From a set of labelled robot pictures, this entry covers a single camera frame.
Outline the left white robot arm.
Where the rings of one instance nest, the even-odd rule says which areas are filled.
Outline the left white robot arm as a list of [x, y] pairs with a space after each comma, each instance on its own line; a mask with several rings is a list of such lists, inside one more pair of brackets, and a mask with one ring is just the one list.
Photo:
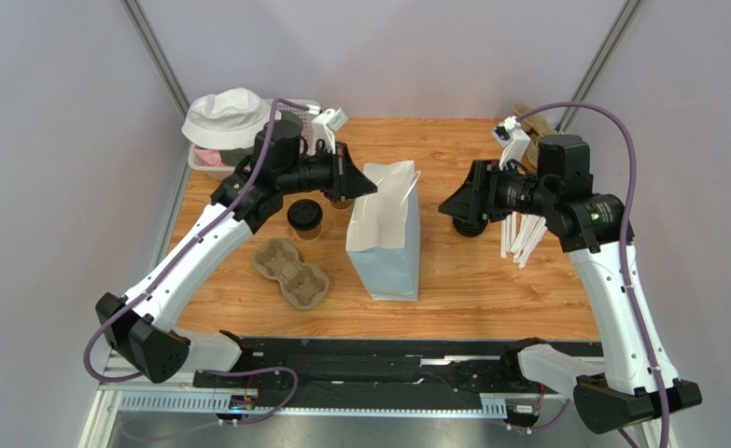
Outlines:
[[228, 331], [180, 330], [177, 321], [200, 286], [235, 249], [277, 214], [286, 196], [320, 191], [333, 203], [377, 191], [353, 163], [346, 144], [307, 146], [298, 124], [266, 124], [253, 153], [211, 194], [192, 232], [124, 295], [95, 304], [100, 337], [135, 377], [163, 383], [179, 371], [230, 371], [242, 348]]

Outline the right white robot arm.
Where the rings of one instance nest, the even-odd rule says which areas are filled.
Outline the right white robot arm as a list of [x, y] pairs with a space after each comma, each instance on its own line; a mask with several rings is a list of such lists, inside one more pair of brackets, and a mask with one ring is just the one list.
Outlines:
[[570, 399], [594, 433], [630, 427], [699, 405], [699, 386], [668, 360], [640, 286], [622, 201], [593, 190], [590, 148], [579, 136], [542, 138], [538, 169], [516, 161], [476, 160], [464, 183], [440, 204], [456, 231], [481, 234], [512, 213], [542, 217], [569, 256], [586, 291], [604, 357], [598, 368], [538, 338], [510, 344], [510, 381], [538, 383]]

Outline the black coffee cup lid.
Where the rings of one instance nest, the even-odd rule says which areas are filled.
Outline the black coffee cup lid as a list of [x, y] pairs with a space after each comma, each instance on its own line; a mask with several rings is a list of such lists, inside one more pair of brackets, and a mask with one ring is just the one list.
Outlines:
[[293, 203], [287, 211], [288, 224], [296, 231], [316, 229], [323, 220], [323, 210], [314, 200], [302, 199]]

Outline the white paper coffee cup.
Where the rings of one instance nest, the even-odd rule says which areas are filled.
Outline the white paper coffee cup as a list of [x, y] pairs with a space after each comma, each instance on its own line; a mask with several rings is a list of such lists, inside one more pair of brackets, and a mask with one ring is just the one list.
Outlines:
[[314, 228], [310, 229], [300, 229], [300, 228], [294, 228], [295, 235], [304, 241], [314, 241], [316, 240], [322, 233], [322, 226], [317, 225]]

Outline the white paper bag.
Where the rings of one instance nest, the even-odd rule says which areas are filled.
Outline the white paper bag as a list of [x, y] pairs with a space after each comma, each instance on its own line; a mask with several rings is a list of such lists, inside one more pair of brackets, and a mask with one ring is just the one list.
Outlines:
[[355, 200], [345, 250], [375, 301], [417, 301], [421, 223], [414, 161], [368, 162], [363, 173], [377, 191]]

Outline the brown cardboard cup carrier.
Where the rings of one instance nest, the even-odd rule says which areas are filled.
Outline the brown cardboard cup carrier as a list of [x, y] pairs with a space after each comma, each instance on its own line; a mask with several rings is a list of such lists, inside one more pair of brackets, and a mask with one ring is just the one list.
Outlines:
[[287, 239], [272, 238], [252, 255], [251, 264], [264, 278], [276, 281], [283, 297], [298, 310], [316, 307], [326, 296], [330, 279], [316, 265], [302, 260]]

